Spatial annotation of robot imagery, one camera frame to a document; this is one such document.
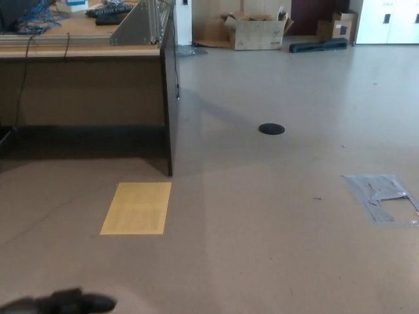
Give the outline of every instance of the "white panel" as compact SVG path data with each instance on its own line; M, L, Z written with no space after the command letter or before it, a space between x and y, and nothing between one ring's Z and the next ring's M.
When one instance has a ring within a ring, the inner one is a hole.
M192 0L176 1L177 44L192 44Z
M396 2L397 0L364 0L359 19L357 44L387 43ZM387 14L390 14L390 21L385 23Z
M395 12L389 44L419 44L419 0L398 2Z

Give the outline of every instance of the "electronic equipment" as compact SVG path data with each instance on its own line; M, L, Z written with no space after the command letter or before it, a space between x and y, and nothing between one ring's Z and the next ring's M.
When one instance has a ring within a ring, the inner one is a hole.
M112 14L112 15L99 15L96 18L96 25L119 25L125 19L126 14Z
M19 18L27 15L42 0L0 0L0 32L13 31Z
M292 54L298 52L313 52L313 51L327 51L327 50L344 50L348 47L348 40L345 38L335 38L321 43L301 43L290 44L289 51Z
M100 15L112 15L120 13L129 13L134 8L134 5L112 5L110 7L87 10L86 15L89 18L97 18Z

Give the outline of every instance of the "metal frame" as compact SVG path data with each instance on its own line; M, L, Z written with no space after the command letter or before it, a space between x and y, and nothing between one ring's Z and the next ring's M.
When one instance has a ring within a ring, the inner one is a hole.
M36 36L31 45L37 46L124 46L158 45L164 36L171 5L174 1L163 1L164 11L160 12L161 0L141 0L125 17L111 35L41 35ZM0 35L0 46L26 46L29 35Z

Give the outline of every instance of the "cable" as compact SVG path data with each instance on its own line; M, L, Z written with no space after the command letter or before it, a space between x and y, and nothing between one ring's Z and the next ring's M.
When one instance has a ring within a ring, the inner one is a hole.
M40 35L53 27L61 26L58 22L68 18L68 14L50 9L50 0L41 0L31 12L18 21L19 35Z
M16 104L16 116L14 118L14 128L16 128L18 126L19 123L19 115L20 115L20 106L21 106L21 102L22 102L22 95L24 93L24 89L25 89L25 85L26 85L26 76L27 76L27 55L29 54L29 46L31 44L32 39L35 37L36 35L32 35L28 40L27 40L27 45L26 45L26 53L25 53L25 64L24 64L24 77L22 79L22 85L20 86L20 92L19 92L19 96L18 96L18 102Z
M174 5L171 5L169 2L162 0L163 3L167 4L174 12ZM175 41L175 74L176 74L176 98L180 99L180 84L179 84L179 73L177 72L177 58L176 58L176 23L175 23L175 16L172 15L172 23L173 23L173 40Z
M70 46L70 33L67 33L67 46L65 48L65 52L64 52L64 61L67 57L67 52L68 52L68 47Z
M173 40L175 41L175 74L176 74L176 98L180 99L180 84L179 84L179 73L177 73L177 57L176 57L176 24L175 24L175 17L172 16L172 22L173 22Z

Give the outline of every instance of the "cabinet door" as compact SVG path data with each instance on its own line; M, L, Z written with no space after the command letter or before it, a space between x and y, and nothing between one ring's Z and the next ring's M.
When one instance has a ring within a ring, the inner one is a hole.
M364 0L359 19L357 44L386 44L396 2L406 0Z
M419 0L397 3L388 43L419 44Z

